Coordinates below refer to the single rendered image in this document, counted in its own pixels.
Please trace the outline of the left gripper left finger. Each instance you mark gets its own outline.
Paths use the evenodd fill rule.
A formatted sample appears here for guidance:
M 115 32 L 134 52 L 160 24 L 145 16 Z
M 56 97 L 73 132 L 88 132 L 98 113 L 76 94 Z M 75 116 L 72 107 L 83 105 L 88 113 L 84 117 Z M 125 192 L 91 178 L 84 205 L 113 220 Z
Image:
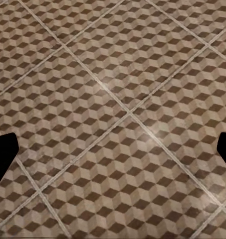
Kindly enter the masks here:
M 19 152 L 19 145 L 14 132 L 0 136 L 0 181 Z

